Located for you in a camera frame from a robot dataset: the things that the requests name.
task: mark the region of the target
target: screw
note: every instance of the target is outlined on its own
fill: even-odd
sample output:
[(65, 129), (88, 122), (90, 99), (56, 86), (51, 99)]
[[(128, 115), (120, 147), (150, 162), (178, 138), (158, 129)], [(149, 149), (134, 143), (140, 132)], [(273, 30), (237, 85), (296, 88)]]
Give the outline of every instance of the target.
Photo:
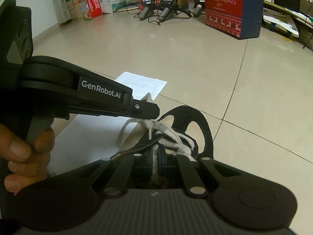
[(107, 195), (117, 195), (120, 191), (115, 187), (108, 187), (104, 189)]
[(205, 188), (201, 186), (194, 186), (190, 188), (190, 192), (193, 194), (204, 194), (205, 193)]

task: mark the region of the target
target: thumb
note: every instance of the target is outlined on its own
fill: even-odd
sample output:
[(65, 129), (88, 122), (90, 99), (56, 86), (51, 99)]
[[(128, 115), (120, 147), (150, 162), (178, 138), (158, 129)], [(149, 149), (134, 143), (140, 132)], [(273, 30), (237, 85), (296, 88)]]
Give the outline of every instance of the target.
[(31, 147), (4, 125), (0, 124), (0, 157), (12, 162), (24, 162), (31, 155)]

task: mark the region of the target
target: human hand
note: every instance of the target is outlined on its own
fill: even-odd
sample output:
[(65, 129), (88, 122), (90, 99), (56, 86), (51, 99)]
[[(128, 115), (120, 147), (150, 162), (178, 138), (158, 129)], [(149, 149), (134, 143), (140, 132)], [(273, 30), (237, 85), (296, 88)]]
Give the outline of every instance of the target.
[(13, 174), (4, 180), (5, 188), (18, 193), (24, 187), (47, 178), (46, 167), (54, 147), (54, 131), (49, 128), (38, 135), (34, 148), (0, 124), (0, 157), (8, 160)]

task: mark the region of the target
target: tiled floor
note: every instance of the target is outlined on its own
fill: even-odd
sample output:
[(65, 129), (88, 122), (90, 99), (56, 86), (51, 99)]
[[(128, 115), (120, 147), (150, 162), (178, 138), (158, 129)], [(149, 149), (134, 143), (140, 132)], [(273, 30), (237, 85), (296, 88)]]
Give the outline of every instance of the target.
[(181, 104), (202, 111), (215, 158), (292, 190), (291, 228), (312, 235), (312, 52), (266, 29), (236, 40), (203, 21), (157, 26), (115, 13), (58, 29), (35, 53), (110, 78), (129, 71), (168, 81), (156, 99), (161, 113)]

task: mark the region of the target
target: white wall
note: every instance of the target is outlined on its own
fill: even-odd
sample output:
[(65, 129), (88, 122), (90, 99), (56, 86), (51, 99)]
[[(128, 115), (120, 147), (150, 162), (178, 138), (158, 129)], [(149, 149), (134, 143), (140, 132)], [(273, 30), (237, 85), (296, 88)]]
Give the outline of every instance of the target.
[(16, 0), (16, 4), (32, 9), (33, 38), (58, 23), (52, 0)]

